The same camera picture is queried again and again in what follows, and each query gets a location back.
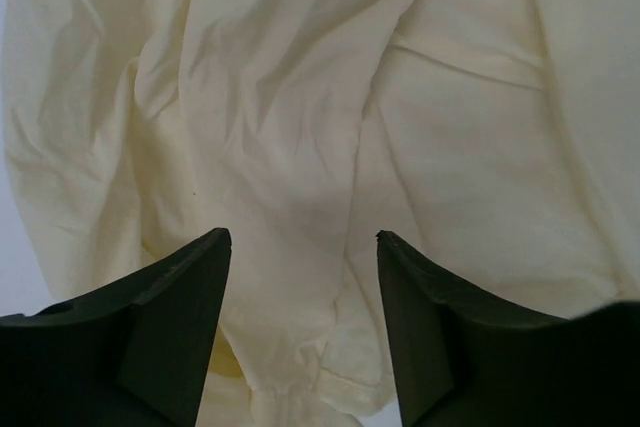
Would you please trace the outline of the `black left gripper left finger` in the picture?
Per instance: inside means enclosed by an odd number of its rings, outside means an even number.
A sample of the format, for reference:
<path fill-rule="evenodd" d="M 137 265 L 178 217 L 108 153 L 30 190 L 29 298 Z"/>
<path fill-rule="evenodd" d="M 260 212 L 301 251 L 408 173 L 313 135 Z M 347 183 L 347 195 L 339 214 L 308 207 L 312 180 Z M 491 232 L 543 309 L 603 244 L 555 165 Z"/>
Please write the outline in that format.
<path fill-rule="evenodd" d="M 216 228 L 82 296 L 1 320 L 5 426 L 192 426 L 231 259 Z"/>

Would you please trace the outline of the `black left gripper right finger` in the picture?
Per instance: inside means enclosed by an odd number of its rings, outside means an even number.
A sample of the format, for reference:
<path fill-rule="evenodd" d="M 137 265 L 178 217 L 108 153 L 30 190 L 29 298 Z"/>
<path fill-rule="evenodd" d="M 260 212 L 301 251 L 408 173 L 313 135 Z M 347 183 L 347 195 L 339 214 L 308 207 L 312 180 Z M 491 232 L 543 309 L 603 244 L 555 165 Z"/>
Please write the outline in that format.
<path fill-rule="evenodd" d="M 377 264 L 406 426 L 635 426 L 639 305 L 562 319 L 502 299 L 397 234 Z"/>

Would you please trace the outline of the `cream yellow jacket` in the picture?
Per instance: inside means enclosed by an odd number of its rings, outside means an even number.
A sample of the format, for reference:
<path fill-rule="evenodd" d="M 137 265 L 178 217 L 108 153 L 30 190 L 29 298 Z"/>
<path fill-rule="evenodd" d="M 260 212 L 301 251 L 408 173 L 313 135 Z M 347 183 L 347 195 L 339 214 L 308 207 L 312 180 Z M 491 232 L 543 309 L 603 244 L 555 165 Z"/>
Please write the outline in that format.
<path fill-rule="evenodd" d="M 548 314 L 639 296 L 639 0 L 7 0 L 2 93 L 53 296 L 230 231 L 201 426 L 393 399 L 380 230 Z"/>

